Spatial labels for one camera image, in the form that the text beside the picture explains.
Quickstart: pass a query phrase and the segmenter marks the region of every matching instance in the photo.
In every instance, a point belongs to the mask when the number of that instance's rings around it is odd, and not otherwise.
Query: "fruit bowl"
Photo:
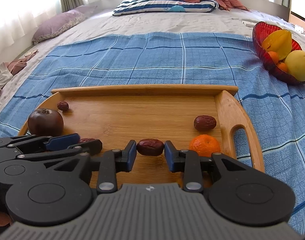
[[[263,61],[263,67],[268,70],[268,72],[279,79],[282,82],[287,83],[288,85],[303,85],[305,81],[300,82],[294,76],[282,71],[277,67],[277,65],[273,62],[272,58],[265,51],[263,47],[261,47],[262,42],[274,31],[281,30],[280,27],[275,25],[270,25],[265,22],[258,22],[253,29],[253,44],[256,50],[258,57]],[[293,39],[292,40],[292,50],[302,50],[300,45]]]

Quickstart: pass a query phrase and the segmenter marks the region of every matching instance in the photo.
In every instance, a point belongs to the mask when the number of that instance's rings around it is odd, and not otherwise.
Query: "pillow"
[[[211,12],[218,7],[215,0],[201,0],[199,3],[184,0],[124,0],[113,15],[139,12]]]
[[[41,41],[55,38],[85,19],[86,16],[76,10],[55,15],[38,27],[38,30],[33,35],[32,43],[36,45]]]
[[[93,13],[94,10],[97,8],[96,6],[85,6],[85,5],[81,5],[77,8],[74,8],[74,10],[83,13],[87,18],[90,17]]]

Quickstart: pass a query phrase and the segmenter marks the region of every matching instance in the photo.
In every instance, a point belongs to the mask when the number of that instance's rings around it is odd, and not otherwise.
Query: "yellow pear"
[[[288,73],[294,76],[298,81],[305,81],[305,52],[294,50],[289,53],[285,59],[288,66]]]
[[[267,52],[277,52],[279,60],[283,60],[292,50],[291,32],[287,30],[275,31],[262,42],[261,46]]]

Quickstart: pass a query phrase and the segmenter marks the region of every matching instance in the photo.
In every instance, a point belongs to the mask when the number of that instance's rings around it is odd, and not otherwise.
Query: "wooden tray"
[[[235,86],[221,85],[117,85],[54,89],[38,108],[57,110],[59,101],[67,101],[68,112],[61,112],[64,134],[78,133],[81,138],[97,138],[102,152],[124,149],[129,140],[144,138],[171,140],[177,149],[188,148],[200,133],[193,122],[198,115],[210,115],[217,126],[208,132],[220,143],[222,152],[236,158],[233,134],[246,131],[253,167],[264,172],[262,151],[254,127],[233,95]],[[27,121],[18,135],[25,135]],[[96,187],[98,173],[90,183]],[[164,155],[137,154],[130,173],[117,174],[122,183],[168,183],[179,175],[168,170]]]

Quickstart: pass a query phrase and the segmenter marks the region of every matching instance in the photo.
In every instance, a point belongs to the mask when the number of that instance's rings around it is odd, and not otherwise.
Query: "logo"
[[[146,187],[146,190],[148,190],[149,192],[153,191],[154,189],[155,189],[155,187],[152,185]]]

